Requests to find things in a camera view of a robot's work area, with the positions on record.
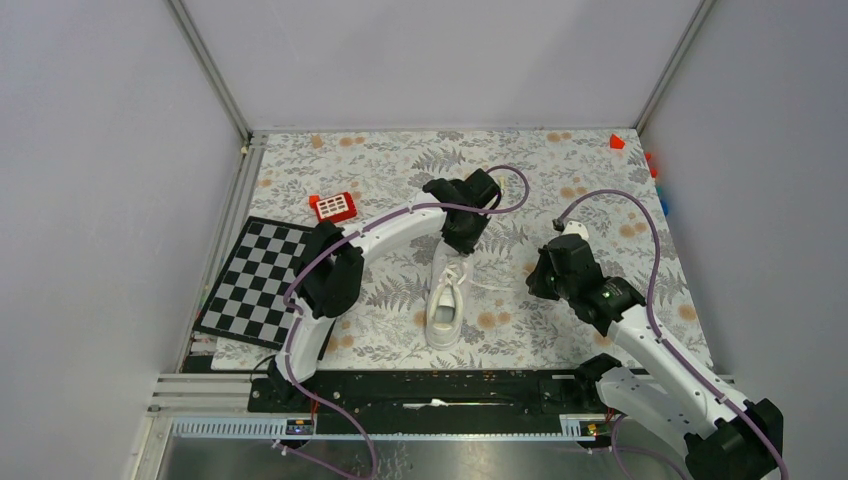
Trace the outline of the white sneaker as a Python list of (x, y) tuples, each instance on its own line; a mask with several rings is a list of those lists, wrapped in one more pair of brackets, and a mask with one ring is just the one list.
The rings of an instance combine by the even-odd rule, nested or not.
[(459, 341), (469, 308), (471, 287), (511, 292), (512, 288), (474, 280), (474, 256), (462, 254), (444, 240), (437, 244), (431, 264), (431, 281), (425, 309), (425, 338), (435, 350), (448, 350)]

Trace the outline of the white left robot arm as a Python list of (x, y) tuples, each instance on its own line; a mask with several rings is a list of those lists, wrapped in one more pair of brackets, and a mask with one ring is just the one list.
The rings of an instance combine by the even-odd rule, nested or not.
[(439, 234), (454, 252), (470, 254), (501, 198), (497, 182), (478, 169), (466, 179), (431, 180), (376, 217), (345, 227), (319, 222), (294, 260), (296, 277), (282, 295), (294, 320), (269, 365), (272, 398), (288, 411), (307, 404), (307, 380), (317, 370), (333, 323), (357, 303), (363, 272), (373, 260), (431, 234)]

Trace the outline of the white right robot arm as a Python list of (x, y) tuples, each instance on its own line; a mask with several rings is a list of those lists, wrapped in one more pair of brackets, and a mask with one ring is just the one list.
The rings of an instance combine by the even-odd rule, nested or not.
[(787, 475), (783, 415), (768, 399), (753, 402), (700, 363), (649, 315), (645, 297), (627, 280), (606, 276), (588, 242), (560, 235), (539, 250), (526, 280), (531, 295), (564, 300), (578, 319), (624, 349), (652, 377), (639, 378), (610, 355), (582, 364), (575, 402), (610, 407), (665, 441), (694, 479), (765, 479)]

